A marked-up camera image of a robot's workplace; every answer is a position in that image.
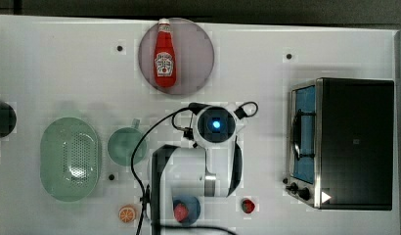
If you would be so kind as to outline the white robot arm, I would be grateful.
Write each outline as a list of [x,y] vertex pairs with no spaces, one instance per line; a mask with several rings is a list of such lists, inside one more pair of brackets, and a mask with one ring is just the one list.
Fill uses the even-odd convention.
[[188,106],[194,115],[184,136],[194,146],[163,145],[151,158],[150,219],[152,235],[236,235],[206,225],[204,198],[227,198],[239,187],[243,153],[238,133],[249,117],[243,106],[201,103]]

